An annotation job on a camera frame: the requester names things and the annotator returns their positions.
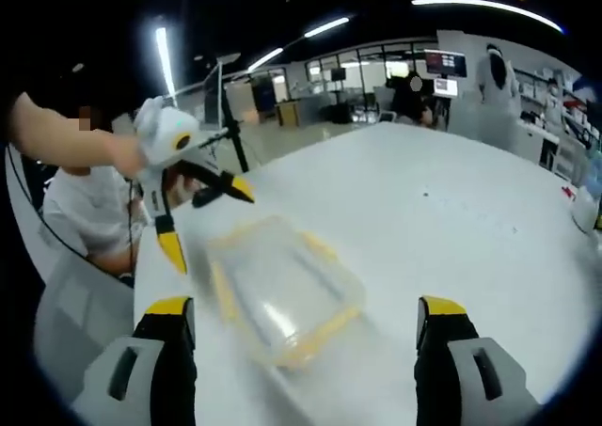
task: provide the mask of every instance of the transparent plastic container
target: transparent plastic container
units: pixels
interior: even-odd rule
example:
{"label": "transparent plastic container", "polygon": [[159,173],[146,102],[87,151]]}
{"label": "transparent plastic container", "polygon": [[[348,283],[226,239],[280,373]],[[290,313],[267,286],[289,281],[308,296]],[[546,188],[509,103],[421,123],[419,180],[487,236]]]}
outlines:
{"label": "transparent plastic container", "polygon": [[305,365],[363,308],[363,286],[334,252],[277,216],[207,252],[222,314],[265,365]]}

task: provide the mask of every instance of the ceiling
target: ceiling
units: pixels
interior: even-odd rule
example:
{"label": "ceiling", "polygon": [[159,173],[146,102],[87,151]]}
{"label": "ceiling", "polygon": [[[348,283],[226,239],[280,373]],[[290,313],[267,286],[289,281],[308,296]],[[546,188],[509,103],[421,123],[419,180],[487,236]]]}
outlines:
{"label": "ceiling", "polygon": [[[242,70],[277,47],[274,60],[307,60],[382,39],[434,35],[437,29],[509,39],[540,49],[602,78],[592,41],[597,0],[497,0],[547,16],[563,36],[530,19],[475,7],[416,8],[411,0],[29,0],[14,45],[36,67],[39,102],[63,111],[94,104],[115,116],[165,92],[154,29],[165,26],[176,88],[202,79],[210,56],[241,53],[229,71]],[[300,39],[316,24],[340,16],[349,24]],[[195,61],[195,55],[206,55]],[[85,67],[77,73],[77,63]]]}

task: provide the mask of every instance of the red object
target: red object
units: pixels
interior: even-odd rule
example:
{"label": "red object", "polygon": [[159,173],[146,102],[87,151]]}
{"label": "red object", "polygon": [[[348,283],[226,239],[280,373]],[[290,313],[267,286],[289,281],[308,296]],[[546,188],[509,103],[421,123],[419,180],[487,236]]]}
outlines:
{"label": "red object", "polygon": [[562,190],[568,198],[573,198],[575,196],[575,193],[573,193],[573,191],[571,191],[571,188],[569,188],[568,186],[563,186]]}

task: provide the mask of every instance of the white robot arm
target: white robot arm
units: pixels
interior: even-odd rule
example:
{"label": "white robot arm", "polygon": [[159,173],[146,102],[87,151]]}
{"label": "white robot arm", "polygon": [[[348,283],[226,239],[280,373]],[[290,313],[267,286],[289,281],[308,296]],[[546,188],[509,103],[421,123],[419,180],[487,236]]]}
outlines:
{"label": "white robot arm", "polygon": [[164,189],[166,169],[175,166],[182,175],[247,202],[254,202],[252,190],[244,179],[219,171],[208,152],[206,146],[226,133],[202,131],[193,116],[171,106],[163,107],[163,98],[146,100],[134,126],[149,161],[136,176],[144,191],[144,206],[154,221],[159,245],[178,271],[185,274],[186,262]]}

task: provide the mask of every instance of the desk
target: desk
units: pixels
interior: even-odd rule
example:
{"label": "desk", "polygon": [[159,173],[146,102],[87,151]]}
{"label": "desk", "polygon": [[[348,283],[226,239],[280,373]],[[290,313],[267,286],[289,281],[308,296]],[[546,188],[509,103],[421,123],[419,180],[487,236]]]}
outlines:
{"label": "desk", "polygon": [[[153,230],[145,230],[139,248],[136,323],[158,299],[195,296],[198,424],[307,424],[291,419],[287,397],[217,317],[204,281],[203,242],[269,214],[313,232],[363,282],[366,315],[403,362],[390,368],[405,383],[404,417],[392,424],[416,421],[413,366],[423,294],[465,306],[481,336],[494,338],[523,366],[539,402],[571,373],[598,310],[590,289],[594,268],[579,258],[588,240],[571,219],[565,183],[553,174],[463,137],[380,123],[246,178],[255,205],[222,197],[200,210],[190,203],[175,210],[189,276],[175,273]],[[337,424],[360,424],[341,417]]]}

